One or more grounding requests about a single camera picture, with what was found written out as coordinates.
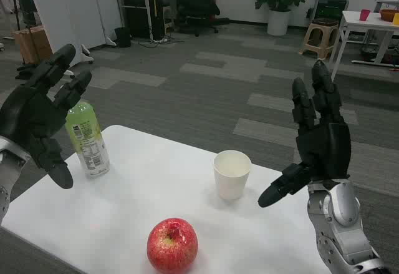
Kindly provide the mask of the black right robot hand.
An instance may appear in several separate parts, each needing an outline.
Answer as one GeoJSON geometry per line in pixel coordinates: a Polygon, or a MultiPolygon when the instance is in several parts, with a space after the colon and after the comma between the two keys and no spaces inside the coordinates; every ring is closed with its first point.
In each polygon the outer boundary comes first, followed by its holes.
{"type": "Polygon", "coordinates": [[[299,164],[290,164],[281,176],[261,194],[260,207],[268,207],[294,195],[311,182],[348,178],[351,158],[350,131],[340,113],[339,89],[325,63],[316,61],[312,68],[314,96],[309,97],[301,78],[292,84],[292,115],[298,124],[299,164]]]}

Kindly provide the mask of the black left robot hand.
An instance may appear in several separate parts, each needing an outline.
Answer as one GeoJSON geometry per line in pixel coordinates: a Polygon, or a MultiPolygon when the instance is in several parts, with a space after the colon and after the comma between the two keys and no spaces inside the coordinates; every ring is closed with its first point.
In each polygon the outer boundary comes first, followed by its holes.
{"type": "Polygon", "coordinates": [[[75,57],[66,44],[31,71],[31,77],[14,89],[1,107],[1,137],[18,145],[61,188],[70,189],[73,178],[53,139],[66,123],[68,111],[85,92],[92,75],[83,71],[65,83],[53,99],[47,93],[64,76],[75,57]]]}

